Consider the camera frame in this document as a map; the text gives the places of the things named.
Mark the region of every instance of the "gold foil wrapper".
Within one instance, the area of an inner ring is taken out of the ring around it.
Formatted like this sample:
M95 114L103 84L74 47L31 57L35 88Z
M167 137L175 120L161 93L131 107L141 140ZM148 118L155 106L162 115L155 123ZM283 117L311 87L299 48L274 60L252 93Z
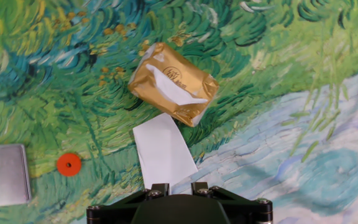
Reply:
M160 70L193 98L206 99L206 102L180 106L169 100L156 88L155 75L146 67L147 64ZM210 74L198 69L167 44L156 43L146 51L129 81L128 88L140 99L194 127L214 98L219 85Z

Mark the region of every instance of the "white paper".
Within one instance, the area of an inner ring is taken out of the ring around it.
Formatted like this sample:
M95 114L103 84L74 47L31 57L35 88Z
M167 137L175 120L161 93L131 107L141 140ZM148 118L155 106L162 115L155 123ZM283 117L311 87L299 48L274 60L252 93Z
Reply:
M154 74L155 87L165 99L179 106L208 102L207 99L193 98L190 93L177 86L155 66L147 64L146 68Z
M198 171L183 136L168 114L133 130L146 189L162 183L172 187Z

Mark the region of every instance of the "screw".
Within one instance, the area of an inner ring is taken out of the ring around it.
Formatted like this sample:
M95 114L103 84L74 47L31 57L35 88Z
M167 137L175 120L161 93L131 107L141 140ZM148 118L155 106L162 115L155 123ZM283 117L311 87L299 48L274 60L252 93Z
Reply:
M159 196L160 194L161 194L161 191L159 191L159 190L152 190L149 192L150 197L156 197L156 196Z
M103 205L93 205L93 206L88 206L88 209L91 210L99 210L100 208L102 208Z
M199 194L208 194L208 193L210 193L211 191L210 190L208 190L208 189L199 189L199 190L197 190L197 193L199 193Z
M218 186L212 186L212 187L210 187L209 189L210 189L210 190L217 190L217 189L219 189L219 187L218 187Z
M270 201L267 200L266 198L258 198L258 199L256 200L256 202L258 202L258 203L269 203Z

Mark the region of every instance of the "gold foil wrapped package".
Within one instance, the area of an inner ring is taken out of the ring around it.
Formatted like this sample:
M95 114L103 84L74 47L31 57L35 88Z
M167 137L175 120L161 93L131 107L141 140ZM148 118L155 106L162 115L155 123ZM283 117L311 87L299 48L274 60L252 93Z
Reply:
M128 88L140 99L194 127L219 85L167 44L156 43L146 51Z

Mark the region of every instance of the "printed logo on gold foil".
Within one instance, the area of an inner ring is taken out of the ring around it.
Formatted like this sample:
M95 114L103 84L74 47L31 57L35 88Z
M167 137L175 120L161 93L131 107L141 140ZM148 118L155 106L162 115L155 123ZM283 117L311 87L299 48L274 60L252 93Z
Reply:
M162 73L166 74L166 76L171 79L177 86L179 86L182 89L185 89L187 86L183 84L181 80L181 73L179 69L175 67L167 67L162 71Z

